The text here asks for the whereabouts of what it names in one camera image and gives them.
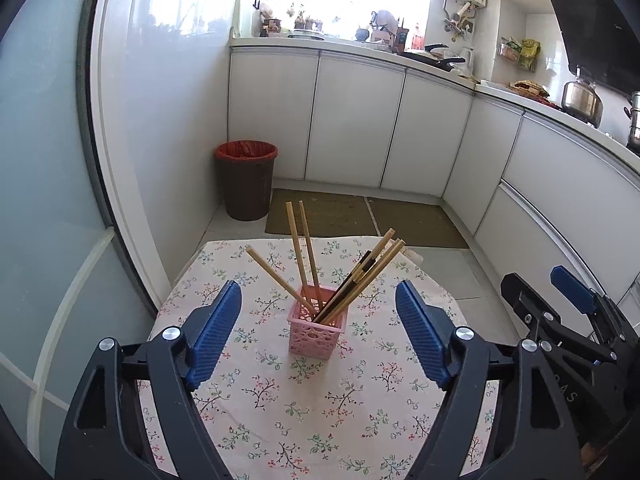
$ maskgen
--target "black range hood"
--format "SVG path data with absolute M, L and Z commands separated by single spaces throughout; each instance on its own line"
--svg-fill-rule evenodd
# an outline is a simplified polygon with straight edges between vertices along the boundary
M 625 94 L 640 90 L 640 43 L 613 0 L 551 0 L 569 70 Z

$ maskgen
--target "wooden chopstick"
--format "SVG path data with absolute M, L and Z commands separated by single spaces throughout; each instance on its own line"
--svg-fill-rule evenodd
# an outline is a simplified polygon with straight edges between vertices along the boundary
M 251 256 L 255 260 L 255 262 L 258 265 L 260 265 L 264 270 L 266 270 L 271 275 L 271 277 L 274 280 L 276 280 L 276 282 L 278 282 L 282 288 L 284 288 L 284 290 L 286 290 L 290 295 L 296 298 L 296 300 L 299 301 L 302 304 L 302 306 L 304 306 L 307 309 L 308 312 L 314 311 L 311 304 L 307 300 L 305 300 L 305 298 L 300 296 L 298 292 L 291 285 L 289 285 L 289 283 L 287 283 L 282 276 L 280 276 L 275 270 L 273 270 L 270 267 L 270 265 L 264 261 L 264 259 L 260 256 L 260 254 L 255 252 L 254 248 L 252 248 L 251 246 L 248 246 L 246 248 L 246 252 L 249 254 L 249 256 Z
M 300 218 L 302 220 L 302 230 L 305 232 L 306 252 L 309 255 L 309 266 L 311 267 L 311 276 L 314 279 L 314 287 L 316 288 L 316 300 L 318 300 L 318 312 L 322 310 L 322 294 L 320 292 L 320 282 L 318 281 L 318 270 L 316 269 L 316 259 L 314 258 L 314 250 L 311 246 L 311 235 L 309 234 L 309 225 L 306 223 L 305 205 L 302 200 L 298 202 L 300 205 Z
M 356 287 L 351 293 L 342 300 L 338 305 L 331 310 L 331 312 L 322 320 L 323 324 L 329 324 L 337 319 L 338 316 L 345 310 L 349 304 L 355 300 L 362 291 L 367 288 L 370 283 L 376 279 L 380 272 L 391 262 L 391 260 L 400 252 L 404 247 L 404 240 L 396 240 L 396 243 L 376 262 L 376 264 L 367 272 L 362 279 L 357 283 Z
M 360 261 L 356 264 L 356 266 L 353 267 L 353 270 L 342 282 L 340 287 L 338 287 L 338 290 L 336 290 L 335 293 L 332 295 L 332 297 L 329 298 L 329 301 L 327 301 L 326 305 L 324 306 L 325 307 L 324 310 L 321 310 L 320 312 L 318 312 L 318 314 L 314 318 L 314 320 L 317 319 L 318 321 L 315 321 L 315 322 L 321 322 L 321 319 L 324 316 L 326 316 L 326 314 L 329 312 L 328 309 L 331 308 L 331 306 L 336 301 L 340 301 L 342 298 L 345 297 L 344 293 L 347 291 L 348 288 L 350 288 L 351 283 L 356 282 L 356 279 L 355 279 L 356 277 L 358 278 L 357 281 L 359 281 L 364 273 L 363 271 L 369 270 L 369 268 L 367 268 L 369 262 L 371 260 L 375 260 L 378 257 L 378 255 L 382 252 L 382 249 L 385 248 L 386 244 L 389 242 L 389 240 L 391 240 L 391 237 L 395 233 L 396 232 L 393 229 L 389 229 L 389 231 L 387 231 L 385 235 L 382 237 L 382 239 L 376 244 L 373 250 L 369 254 L 367 254 L 364 258 L 360 259 Z
M 286 203 L 287 217 L 289 217 L 289 231 L 291 231 L 291 240 L 293 241 L 293 250 L 296 252 L 296 261 L 298 263 L 298 270 L 300 272 L 300 281 L 302 282 L 302 295 L 309 299 L 309 294 L 306 292 L 306 274 L 305 263 L 302 260 L 302 253 L 300 252 L 300 242 L 298 240 L 298 229 L 296 228 L 296 217 L 293 215 L 293 204 L 291 202 Z

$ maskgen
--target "tablecloth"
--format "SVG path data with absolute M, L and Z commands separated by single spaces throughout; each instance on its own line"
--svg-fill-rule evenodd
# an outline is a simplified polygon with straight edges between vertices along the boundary
M 336 287 L 377 237 L 315 238 L 321 285 Z M 347 330 L 321 361 L 289 354 L 292 298 L 244 252 L 251 245 L 300 286 L 290 238 L 208 242 L 160 310 L 152 336 L 180 326 L 210 304 L 226 280 L 242 290 L 242 309 L 213 377 L 194 393 L 207 431 L 237 480 L 404 478 L 444 393 L 425 378 L 394 308 L 396 285 L 414 284 L 425 302 L 464 318 L 453 297 L 407 257 L 391 264 L 350 306 Z M 311 279 L 306 246 L 303 259 Z M 479 466 L 497 384 L 487 383 L 463 472 Z M 162 469 L 175 473 L 148 383 L 140 386 L 149 440 Z

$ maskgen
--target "blue ribbed fingertip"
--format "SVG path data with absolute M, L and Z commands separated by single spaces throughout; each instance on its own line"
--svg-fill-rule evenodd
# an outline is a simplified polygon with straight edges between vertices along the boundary
M 583 314 L 593 314 L 593 293 L 562 265 L 551 271 L 551 284 Z
M 429 306 L 425 305 L 409 280 L 399 283 L 396 288 L 396 312 L 414 347 L 424 374 L 432 381 L 436 381 L 438 387 L 444 388 L 451 378 L 445 364 L 449 339 L 441 340 L 425 313 L 426 308 L 429 308 Z M 445 317 L 447 316 L 442 309 L 438 310 Z M 450 324 L 450 336 L 454 330 L 454 325 L 448 317 L 447 320 Z
M 231 329 L 238 319 L 242 305 L 242 291 L 236 282 L 229 281 L 220 291 L 209 320 L 196 342 L 191 346 L 191 368 L 186 375 L 187 388 L 198 389 L 200 383 L 211 377 Z

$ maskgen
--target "white door frame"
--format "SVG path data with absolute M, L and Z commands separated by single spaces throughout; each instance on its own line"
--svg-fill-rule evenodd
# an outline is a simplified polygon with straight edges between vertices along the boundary
M 90 107 L 100 172 L 133 266 L 159 310 L 171 291 L 129 155 L 120 89 L 133 0 L 98 0 L 91 38 Z

